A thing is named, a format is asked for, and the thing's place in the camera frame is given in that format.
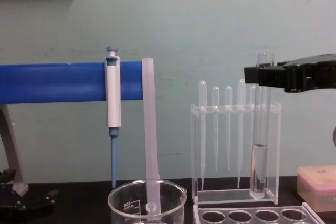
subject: rack hole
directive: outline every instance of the rack hole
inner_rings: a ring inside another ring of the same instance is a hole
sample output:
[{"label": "rack hole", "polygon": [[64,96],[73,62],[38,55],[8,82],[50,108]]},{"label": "rack hole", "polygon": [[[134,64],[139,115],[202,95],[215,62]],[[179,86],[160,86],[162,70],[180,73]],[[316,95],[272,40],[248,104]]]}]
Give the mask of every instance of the rack hole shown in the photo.
[{"label": "rack hole", "polygon": [[210,211],[202,214],[202,219],[209,223],[222,223],[225,220],[225,216],[219,211]]},{"label": "rack hole", "polygon": [[252,215],[247,211],[232,211],[229,213],[229,218],[234,222],[249,222],[252,220]]},{"label": "rack hole", "polygon": [[279,215],[272,210],[259,210],[256,211],[256,217],[260,220],[273,222],[279,219]]},{"label": "rack hole", "polygon": [[298,209],[285,209],[281,213],[290,220],[304,220],[306,218],[305,213]]}]

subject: clear liquid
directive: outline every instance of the clear liquid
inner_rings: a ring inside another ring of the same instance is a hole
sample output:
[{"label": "clear liquid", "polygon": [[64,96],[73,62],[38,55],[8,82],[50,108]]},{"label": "clear liquid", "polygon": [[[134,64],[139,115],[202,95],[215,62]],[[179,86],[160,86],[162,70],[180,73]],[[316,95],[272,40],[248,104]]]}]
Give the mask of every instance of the clear liquid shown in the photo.
[{"label": "clear liquid", "polygon": [[265,196],[267,145],[255,144],[252,148],[250,195],[253,199]]}]

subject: pink box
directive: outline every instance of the pink box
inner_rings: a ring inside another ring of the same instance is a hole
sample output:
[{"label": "pink box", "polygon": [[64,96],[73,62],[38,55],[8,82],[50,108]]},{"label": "pink box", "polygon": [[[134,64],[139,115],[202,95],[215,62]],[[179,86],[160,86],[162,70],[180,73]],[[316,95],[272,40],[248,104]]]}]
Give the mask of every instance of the pink box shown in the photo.
[{"label": "pink box", "polygon": [[336,166],[298,167],[298,194],[315,212],[336,211]]}]

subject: blue horizontal bar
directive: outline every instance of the blue horizontal bar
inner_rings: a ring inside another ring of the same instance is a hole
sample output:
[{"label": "blue horizontal bar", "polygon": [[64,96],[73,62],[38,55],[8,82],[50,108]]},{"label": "blue horizontal bar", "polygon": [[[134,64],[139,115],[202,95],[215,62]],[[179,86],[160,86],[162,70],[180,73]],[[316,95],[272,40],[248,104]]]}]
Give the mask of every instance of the blue horizontal bar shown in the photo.
[{"label": "blue horizontal bar", "polygon": [[[142,100],[141,62],[122,62],[121,100]],[[105,101],[104,63],[0,66],[0,104]]]}]

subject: clamp jaw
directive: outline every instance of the clamp jaw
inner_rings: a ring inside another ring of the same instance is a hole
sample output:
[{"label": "clamp jaw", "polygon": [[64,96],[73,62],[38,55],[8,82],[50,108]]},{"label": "clamp jaw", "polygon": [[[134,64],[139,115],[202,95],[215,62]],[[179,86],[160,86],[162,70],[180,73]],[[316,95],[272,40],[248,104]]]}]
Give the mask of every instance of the clamp jaw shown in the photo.
[{"label": "clamp jaw", "polygon": [[[11,182],[15,173],[12,169],[0,172],[0,183]],[[42,199],[25,201],[16,191],[0,185],[0,223],[25,223],[51,214],[57,194],[57,190],[52,190]]]},{"label": "clamp jaw", "polygon": [[336,88],[336,54],[317,55],[244,69],[245,82],[284,88],[286,93]]}]

